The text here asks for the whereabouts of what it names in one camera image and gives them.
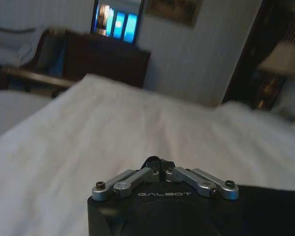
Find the white bed sheet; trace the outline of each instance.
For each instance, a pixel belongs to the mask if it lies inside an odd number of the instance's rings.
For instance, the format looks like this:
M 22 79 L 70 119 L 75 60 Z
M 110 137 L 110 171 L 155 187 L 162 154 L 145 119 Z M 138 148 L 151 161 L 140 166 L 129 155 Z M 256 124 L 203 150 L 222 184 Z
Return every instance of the white bed sheet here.
M 87 75 L 0 137 L 0 236 L 87 236 L 95 182 L 151 155 L 240 184 L 295 190 L 288 125 L 238 104 L 205 109 Z
M 0 91 L 0 135 L 46 106 L 51 98 L 20 91 Z

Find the lamp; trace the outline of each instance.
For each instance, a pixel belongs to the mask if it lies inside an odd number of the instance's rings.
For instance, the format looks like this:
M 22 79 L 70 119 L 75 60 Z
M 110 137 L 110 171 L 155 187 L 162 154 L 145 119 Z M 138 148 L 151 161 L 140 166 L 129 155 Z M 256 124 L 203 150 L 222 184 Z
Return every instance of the lamp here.
M 257 69 L 282 76 L 295 76 L 295 44 L 278 43 Z

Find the picture frame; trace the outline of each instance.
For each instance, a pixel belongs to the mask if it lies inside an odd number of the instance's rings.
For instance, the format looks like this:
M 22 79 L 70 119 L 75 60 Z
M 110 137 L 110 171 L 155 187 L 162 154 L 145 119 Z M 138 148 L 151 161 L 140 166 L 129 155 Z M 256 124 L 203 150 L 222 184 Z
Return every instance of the picture frame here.
M 148 0 L 147 14 L 194 26 L 203 0 Z

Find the white wall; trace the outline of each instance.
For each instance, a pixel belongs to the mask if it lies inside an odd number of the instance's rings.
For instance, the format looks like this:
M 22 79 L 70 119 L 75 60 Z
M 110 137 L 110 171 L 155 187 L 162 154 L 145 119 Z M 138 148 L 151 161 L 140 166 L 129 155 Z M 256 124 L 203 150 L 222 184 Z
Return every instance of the white wall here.
M 152 51 L 146 87 L 221 103 L 262 0 L 204 0 L 193 28 L 146 15 L 139 45 Z
M 145 87 L 203 105 L 227 89 L 262 0 L 204 0 L 194 28 L 145 15 L 138 45 L 152 51 Z M 40 23 L 88 32 L 93 0 L 0 0 L 0 26 Z
M 12 29 L 39 24 L 89 32 L 94 0 L 0 0 L 0 26 Z

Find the wooden cabinet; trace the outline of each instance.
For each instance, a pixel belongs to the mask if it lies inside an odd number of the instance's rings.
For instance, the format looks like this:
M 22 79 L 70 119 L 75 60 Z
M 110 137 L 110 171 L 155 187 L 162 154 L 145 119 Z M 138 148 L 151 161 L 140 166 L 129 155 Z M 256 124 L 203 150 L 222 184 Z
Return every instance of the wooden cabinet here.
M 76 81 L 91 73 L 142 88 L 149 57 L 113 38 L 67 32 L 63 76 Z

